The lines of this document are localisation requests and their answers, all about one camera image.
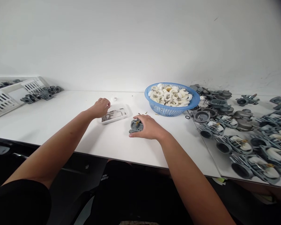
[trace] white wall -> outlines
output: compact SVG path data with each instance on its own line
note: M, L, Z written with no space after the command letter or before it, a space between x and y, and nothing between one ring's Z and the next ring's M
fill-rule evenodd
M0 75L69 90L168 81L281 95L277 2L0 0Z

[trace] white plastic crate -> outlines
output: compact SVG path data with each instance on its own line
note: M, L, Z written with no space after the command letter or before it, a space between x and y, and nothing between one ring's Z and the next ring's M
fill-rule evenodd
M0 89L0 116L23 105L24 102L20 99L25 95L35 94L35 91L42 91L44 87L49 87L42 77L1 77L0 83L12 82L15 79L23 81Z

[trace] left hand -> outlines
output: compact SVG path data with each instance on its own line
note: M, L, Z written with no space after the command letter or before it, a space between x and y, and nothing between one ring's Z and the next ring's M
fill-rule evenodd
M107 114L109 108L110 101L106 98L99 98L98 101L96 101L95 104L87 110L87 112L92 118L101 118Z

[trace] black pants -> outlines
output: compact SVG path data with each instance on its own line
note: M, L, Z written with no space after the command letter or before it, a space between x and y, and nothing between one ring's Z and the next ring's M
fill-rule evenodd
M85 224L192 224L173 181L121 161L106 164Z

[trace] forearm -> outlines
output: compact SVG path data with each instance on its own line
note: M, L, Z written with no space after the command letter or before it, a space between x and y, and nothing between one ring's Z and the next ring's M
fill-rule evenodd
M195 224L234 224L217 193L175 138L167 133L158 141L178 193Z
M49 188L54 177L76 149L92 120L89 113L81 112L41 145L4 184L18 179L31 179Z

